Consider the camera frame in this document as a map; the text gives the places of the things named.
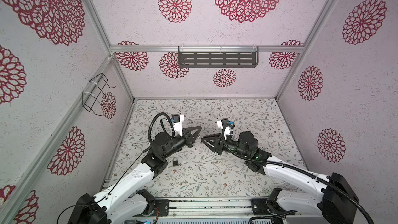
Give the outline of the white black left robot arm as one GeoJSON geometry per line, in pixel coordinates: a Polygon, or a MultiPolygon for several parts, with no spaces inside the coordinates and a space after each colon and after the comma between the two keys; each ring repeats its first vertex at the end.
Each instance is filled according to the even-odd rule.
{"type": "Polygon", "coordinates": [[[181,135],[171,137],[158,133],[147,154],[132,172],[90,196],[84,194],[73,205],[70,224],[122,224],[137,215],[149,215],[154,209],[155,197],[144,186],[161,174],[168,166],[168,157],[191,148],[201,131],[200,126],[183,128],[181,135]]]}

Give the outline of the dark metal wall shelf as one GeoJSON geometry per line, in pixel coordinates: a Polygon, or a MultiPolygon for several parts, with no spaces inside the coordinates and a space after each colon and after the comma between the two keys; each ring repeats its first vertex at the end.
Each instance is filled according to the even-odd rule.
{"type": "Polygon", "coordinates": [[[252,51],[185,51],[178,47],[178,65],[181,68],[255,68],[259,64],[259,52],[252,51]]]}

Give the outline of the black padlock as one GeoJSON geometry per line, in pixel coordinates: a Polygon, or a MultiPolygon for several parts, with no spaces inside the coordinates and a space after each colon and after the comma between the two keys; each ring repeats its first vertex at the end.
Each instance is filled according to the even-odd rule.
{"type": "Polygon", "coordinates": [[[179,166],[179,161],[178,161],[177,159],[174,159],[174,160],[173,160],[173,166],[174,166],[174,167],[179,166]]]}

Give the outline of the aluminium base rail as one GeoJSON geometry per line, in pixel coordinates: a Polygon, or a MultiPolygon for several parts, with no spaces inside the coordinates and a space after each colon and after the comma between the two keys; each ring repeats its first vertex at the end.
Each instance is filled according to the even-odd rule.
{"type": "Polygon", "coordinates": [[[269,197],[158,198],[142,218],[158,223],[325,224],[320,201],[308,194],[285,190],[269,197]]]}

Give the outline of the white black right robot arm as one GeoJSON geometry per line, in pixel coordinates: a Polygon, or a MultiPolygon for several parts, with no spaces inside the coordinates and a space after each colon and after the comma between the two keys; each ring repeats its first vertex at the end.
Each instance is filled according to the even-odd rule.
{"type": "Polygon", "coordinates": [[[214,134],[202,138],[212,152],[229,152],[245,161],[253,172],[288,182],[304,191],[296,194],[274,189],[267,199],[272,215],[310,213],[323,217],[330,224],[352,224],[359,199],[344,176],[310,172],[288,164],[259,148],[251,132],[242,132],[238,140],[231,135],[214,134]]]}

